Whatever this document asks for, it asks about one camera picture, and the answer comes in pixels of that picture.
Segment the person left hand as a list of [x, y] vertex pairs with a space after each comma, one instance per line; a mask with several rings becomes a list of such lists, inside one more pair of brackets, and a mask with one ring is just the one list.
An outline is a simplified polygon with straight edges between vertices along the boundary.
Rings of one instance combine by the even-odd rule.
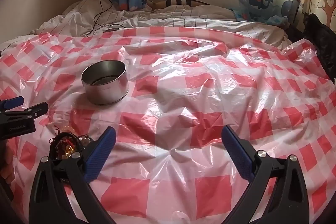
[[1, 176], [5, 182], [10, 185], [15, 179], [14, 167], [13, 167], [13, 150], [11, 149], [8, 141], [5, 142], [6, 146], [3, 151], [3, 165], [1, 166]]

